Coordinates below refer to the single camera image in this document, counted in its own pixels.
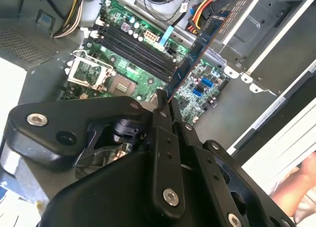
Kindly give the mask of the person's hand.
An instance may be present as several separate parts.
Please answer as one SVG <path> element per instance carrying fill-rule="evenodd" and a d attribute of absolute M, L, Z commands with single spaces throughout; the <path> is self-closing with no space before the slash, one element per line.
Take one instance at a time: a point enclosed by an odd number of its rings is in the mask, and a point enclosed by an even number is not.
<path fill-rule="evenodd" d="M 285 179 L 274 192 L 275 202 L 300 202 L 303 196 L 316 185 L 316 153 L 303 160 L 298 171 Z"/>

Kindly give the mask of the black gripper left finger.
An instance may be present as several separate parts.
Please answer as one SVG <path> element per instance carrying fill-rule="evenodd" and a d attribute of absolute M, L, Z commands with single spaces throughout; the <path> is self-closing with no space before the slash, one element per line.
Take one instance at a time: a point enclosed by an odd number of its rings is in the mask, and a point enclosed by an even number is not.
<path fill-rule="evenodd" d="M 61 190 L 82 179 L 54 181 L 53 175 L 61 176 L 73 170 L 80 159 L 99 152 L 99 142 L 104 146 L 128 143 L 132 152 L 180 154 L 178 137 L 172 130 L 171 99 L 164 91 L 157 94 L 158 107 L 153 111 L 127 96 L 22 104 L 10 111 L 8 147 L 37 164 L 44 172 L 42 187 L 53 191 L 44 212 Z"/>

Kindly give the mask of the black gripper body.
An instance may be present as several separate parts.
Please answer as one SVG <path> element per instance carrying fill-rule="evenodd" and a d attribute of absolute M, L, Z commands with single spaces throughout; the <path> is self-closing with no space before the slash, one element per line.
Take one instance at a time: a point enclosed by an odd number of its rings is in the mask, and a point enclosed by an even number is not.
<path fill-rule="evenodd" d="M 221 227 L 223 214 L 176 151 L 137 151 L 61 190 L 43 227 Z"/>

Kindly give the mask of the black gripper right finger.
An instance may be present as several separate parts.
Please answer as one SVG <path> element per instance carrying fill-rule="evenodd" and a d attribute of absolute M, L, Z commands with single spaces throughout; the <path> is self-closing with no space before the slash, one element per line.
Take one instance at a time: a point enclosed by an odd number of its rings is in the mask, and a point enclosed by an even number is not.
<path fill-rule="evenodd" d="M 192 168 L 198 189 L 189 194 L 201 204 L 209 227 L 293 227 L 295 224 L 214 140 L 202 143 L 182 121 L 177 99 L 170 100 L 172 122 L 180 138 L 181 158 Z"/>

